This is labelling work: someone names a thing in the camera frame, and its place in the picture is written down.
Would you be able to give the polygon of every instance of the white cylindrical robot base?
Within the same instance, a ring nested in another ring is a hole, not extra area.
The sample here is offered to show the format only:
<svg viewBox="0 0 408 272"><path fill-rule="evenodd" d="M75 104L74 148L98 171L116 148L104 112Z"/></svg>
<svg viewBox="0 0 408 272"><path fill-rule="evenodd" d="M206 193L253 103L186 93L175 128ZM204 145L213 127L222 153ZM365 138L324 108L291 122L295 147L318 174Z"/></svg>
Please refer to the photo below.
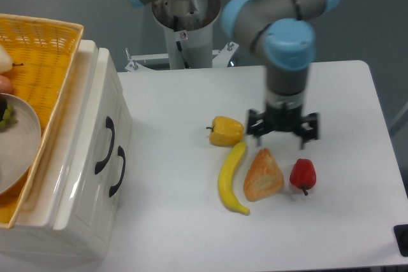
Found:
<svg viewBox="0 0 408 272"><path fill-rule="evenodd" d="M189 68L212 67L212 23L194 31L174 32L173 29L162 25L166 39L166 47L170 69L184 69L187 62ZM187 39L177 38L187 35ZM180 41L182 51L177 46Z"/></svg>

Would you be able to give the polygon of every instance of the white table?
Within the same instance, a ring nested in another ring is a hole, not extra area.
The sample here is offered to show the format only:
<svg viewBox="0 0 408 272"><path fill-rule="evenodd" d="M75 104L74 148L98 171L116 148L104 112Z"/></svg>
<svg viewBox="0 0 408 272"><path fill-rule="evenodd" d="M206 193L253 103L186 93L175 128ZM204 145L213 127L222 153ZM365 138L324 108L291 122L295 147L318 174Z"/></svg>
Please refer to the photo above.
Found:
<svg viewBox="0 0 408 272"><path fill-rule="evenodd" d="M251 209L228 211L217 193L231 150L211 145L216 115L246 121L264 110L262 67L121 73L133 117L131 149L110 250L102 261L9 255L27 271L281 271L408 264L393 226L408 224L408 201L368 66L312 65L304 113L321 114L321 139L299 151L293 134L272 132L285 186L255 203L242 191L259 148L247 155L234 190ZM309 158L317 184L305 197L289 186L298 158Z"/></svg>

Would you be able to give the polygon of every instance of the gray wall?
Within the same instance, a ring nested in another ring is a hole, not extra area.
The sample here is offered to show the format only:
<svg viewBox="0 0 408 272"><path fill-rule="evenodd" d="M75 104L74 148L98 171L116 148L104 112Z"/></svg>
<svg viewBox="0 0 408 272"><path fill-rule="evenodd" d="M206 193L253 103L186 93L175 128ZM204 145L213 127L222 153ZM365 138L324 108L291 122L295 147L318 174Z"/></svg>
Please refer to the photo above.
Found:
<svg viewBox="0 0 408 272"><path fill-rule="evenodd" d="M229 0L221 1L224 5ZM127 0L0 0L0 12L83 24L84 38L108 48L119 71L127 64L125 47L132 55L166 52L149 8L132 9ZM312 21L318 62L359 59L369 64L387 122L408 101L407 17L408 0L343 0L336 10ZM216 23L214 48L227 41ZM257 64L244 50L239 55L240 64ZM405 182L407 138L405 127L393 139Z"/></svg>

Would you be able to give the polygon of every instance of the black drawer handle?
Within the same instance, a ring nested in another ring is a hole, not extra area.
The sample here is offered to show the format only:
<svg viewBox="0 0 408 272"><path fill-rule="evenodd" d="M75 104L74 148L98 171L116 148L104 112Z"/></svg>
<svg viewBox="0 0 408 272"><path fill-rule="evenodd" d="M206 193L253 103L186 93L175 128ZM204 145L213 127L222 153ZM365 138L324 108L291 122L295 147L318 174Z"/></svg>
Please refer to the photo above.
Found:
<svg viewBox="0 0 408 272"><path fill-rule="evenodd" d="M119 190L119 187L120 185L122 185L123 177L125 175L126 157L125 151L121 146L117 147L117 155L123 158L122 173L120 174L119 182L109 188L109 197L112 197Z"/></svg>
<svg viewBox="0 0 408 272"><path fill-rule="evenodd" d="M107 116L107 118L106 118L106 128L112 130L112 137L110 138L108 155L105 157L105 159L103 159L100 162L97 162L96 165L95 165L95 174L96 175L99 172L101 172L103 170L103 168L105 168L106 164L108 164L110 156L112 155L113 144L115 143L115 126L113 124L112 119L109 116Z"/></svg>

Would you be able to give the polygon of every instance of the bread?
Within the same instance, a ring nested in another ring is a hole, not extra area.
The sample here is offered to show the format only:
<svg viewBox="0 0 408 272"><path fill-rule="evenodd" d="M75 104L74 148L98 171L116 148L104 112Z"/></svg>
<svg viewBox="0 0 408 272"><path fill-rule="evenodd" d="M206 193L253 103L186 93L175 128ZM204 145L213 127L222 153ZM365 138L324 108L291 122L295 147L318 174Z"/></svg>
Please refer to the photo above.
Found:
<svg viewBox="0 0 408 272"><path fill-rule="evenodd" d="M249 201L257 201L276 194L283 185L282 171L269 149L260 150L245 177L245 196Z"/></svg>

